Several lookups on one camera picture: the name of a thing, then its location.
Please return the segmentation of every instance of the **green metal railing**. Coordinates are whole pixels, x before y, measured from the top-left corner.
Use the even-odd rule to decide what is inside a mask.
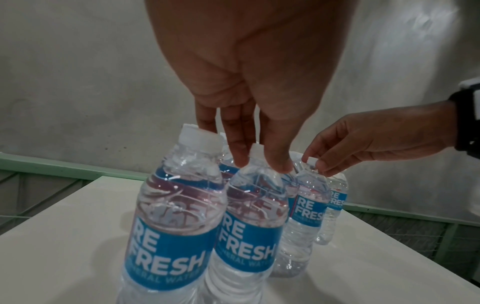
[[[0,234],[101,176],[145,180],[148,174],[0,153],[0,186],[17,179],[16,206],[21,206],[2,214],[0,196]],[[22,185],[41,177],[63,180],[40,201],[22,204]],[[472,278],[479,264],[480,223],[351,203],[344,209],[465,279]]]

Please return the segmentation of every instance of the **concrete wall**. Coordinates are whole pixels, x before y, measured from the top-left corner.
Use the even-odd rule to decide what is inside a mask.
[[[444,100],[480,75],[480,2],[364,0],[320,109],[292,145],[347,113]],[[0,151],[151,171],[194,123],[138,0],[0,2]],[[350,201],[479,220],[480,161],[453,150],[347,172]]]

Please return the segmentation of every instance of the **white table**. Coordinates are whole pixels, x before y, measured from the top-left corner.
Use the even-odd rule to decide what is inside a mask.
[[[0,236],[1,304],[114,304],[141,182],[103,177]],[[480,303],[480,288],[342,212],[267,304]]]

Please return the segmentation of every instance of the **table surface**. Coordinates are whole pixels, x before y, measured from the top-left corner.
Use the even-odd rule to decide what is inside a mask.
[[[115,303],[141,182],[102,177],[0,236],[0,303]],[[267,304],[480,303],[480,288],[347,212]]]

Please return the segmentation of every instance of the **hand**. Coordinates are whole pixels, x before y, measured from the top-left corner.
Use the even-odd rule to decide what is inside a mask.
[[[146,0],[156,39],[192,92],[199,127],[220,116],[235,163],[256,141],[270,166],[290,172],[288,151],[335,71],[355,0]]]
[[[429,156],[457,140],[453,102],[350,114],[321,131],[302,161],[316,157],[316,168],[330,177],[363,161],[407,160]]]

